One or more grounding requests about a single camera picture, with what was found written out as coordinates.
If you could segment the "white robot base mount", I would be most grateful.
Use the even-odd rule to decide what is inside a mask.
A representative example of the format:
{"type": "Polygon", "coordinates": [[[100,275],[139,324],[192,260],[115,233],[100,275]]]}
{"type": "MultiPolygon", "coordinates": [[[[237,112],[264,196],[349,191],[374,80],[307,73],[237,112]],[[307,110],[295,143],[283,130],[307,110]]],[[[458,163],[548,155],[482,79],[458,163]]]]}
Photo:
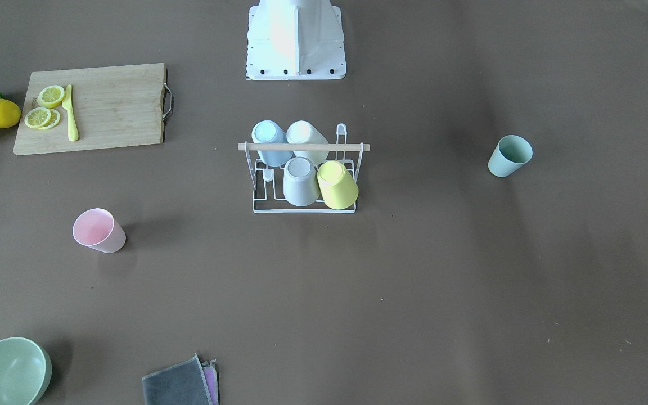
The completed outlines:
{"type": "Polygon", "coordinates": [[[335,80],[346,74],[339,7],[329,1],[260,1],[249,8],[248,80],[335,80]]]}

